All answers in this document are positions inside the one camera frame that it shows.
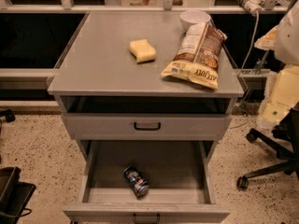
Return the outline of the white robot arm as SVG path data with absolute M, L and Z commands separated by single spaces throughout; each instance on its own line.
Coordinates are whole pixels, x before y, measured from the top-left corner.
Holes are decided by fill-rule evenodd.
M 299 1 L 279 24 L 259 38 L 255 48 L 273 50 L 275 58 L 285 66 L 278 72 L 262 103 L 262 124 L 279 124 L 299 103 Z

